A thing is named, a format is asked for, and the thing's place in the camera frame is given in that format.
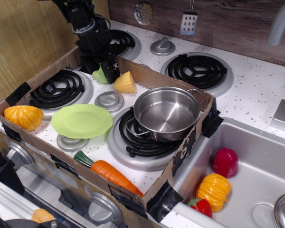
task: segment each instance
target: wooden wall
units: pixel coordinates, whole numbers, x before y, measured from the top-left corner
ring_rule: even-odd
[[[149,0],[155,9],[149,26],[140,25],[133,10],[139,0],[109,0],[110,16],[125,24],[179,37],[285,66],[285,34],[279,46],[267,43],[274,17],[285,0],[195,0],[196,34],[180,36],[181,20],[188,0]]]
[[[109,18],[107,0],[93,4]],[[0,0],[0,102],[74,47],[76,39],[52,1]]]

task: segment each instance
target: spatula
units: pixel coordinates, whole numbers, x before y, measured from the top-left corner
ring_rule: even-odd
[[[196,32],[196,25],[198,20],[198,13],[193,11],[193,3],[194,0],[189,0],[190,10],[185,11],[182,15],[181,27],[180,27],[180,35],[194,35]]]

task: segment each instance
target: stove burner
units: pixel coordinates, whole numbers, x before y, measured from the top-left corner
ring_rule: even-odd
[[[115,29],[110,30],[110,33],[112,39],[119,42],[110,44],[110,48],[113,50],[116,56],[123,53],[127,48],[135,47],[135,41],[129,33]]]
[[[64,87],[55,84],[63,83]],[[37,108],[57,108],[74,100],[85,91],[80,76],[72,71],[61,70],[40,87],[31,92],[30,104]]]
[[[112,156],[121,164],[134,170],[139,171],[160,171],[163,170],[170,160],[173,158],[175,152],[178,150],[178,143],[174,142],[175,147],[165,154],[160,156],[129,156],[129,152],[126,147],[130,147],[127,142],[122,138],[119,131],[119,123],[125,113],[129,111],[129,108],[122,110],[114,117],[114,123],[109,131],[107,137],[107,144]]]
[[[129,145],[126,147],[126,150],[130,157],[135,157],[136,155],[146,157],[161,156],[175,151],[181,144],[181,140],[178,142],[159,142],[144,134],[137,135],[141,134],[142,131],[134,117],[132,107],[121,118],[119,131],[123,140]]]
[[[227,69],[207,56],[179,55],[168,66],[168,76],[180,79],[200,89],[211,88],[225,78]]]
[[[214,97],[227,92],[233,84],[230,66],[221,58],[203,52],[184,53],[168,60],[161,74],[185,81]]]
[[[116,29],[110,30],[110,33],[112,36],[110,48],[115,55],[130,61],[139,56],[142,51],[142,44],[134,34]]]

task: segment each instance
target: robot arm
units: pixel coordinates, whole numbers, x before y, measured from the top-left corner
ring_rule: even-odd
[[[112,38],[106,19],[94,12],[91,0],[52,1],[78,35],[76,45],[88,73],[98,70],[100,64],[108,83],[112,84],[120,73],[116,56],[109,48]]]

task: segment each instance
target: sink basin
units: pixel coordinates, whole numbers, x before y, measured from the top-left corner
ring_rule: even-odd
[[[223,147],[238,155],[238,173],[228,178],[232,189],[223,210],[213,218],[181,207],[178,213],[202,227],[275,228],[274,205],[285,194],[285,139],[230,118],[210,137],[200,136],[190,158],[173,179],[173,188],[185,199],[195,198],[203,178],[214,173],[211,162]]]

